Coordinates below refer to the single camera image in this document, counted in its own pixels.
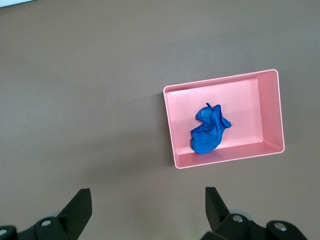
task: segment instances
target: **gray floor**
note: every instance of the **gray floor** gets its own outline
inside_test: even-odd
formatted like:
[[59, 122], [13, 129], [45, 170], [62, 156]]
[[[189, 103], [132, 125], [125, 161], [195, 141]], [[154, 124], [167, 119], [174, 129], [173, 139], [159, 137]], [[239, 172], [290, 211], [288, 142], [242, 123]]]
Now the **gray floor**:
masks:
[[[38, 0], [0, 9], [0, 225], [91, 188], [80, 240], [198, 240], [205, 187], [320, 239], [320, 1]], [[162, 90], [266, 69], [286, 150], [176, 169]]]

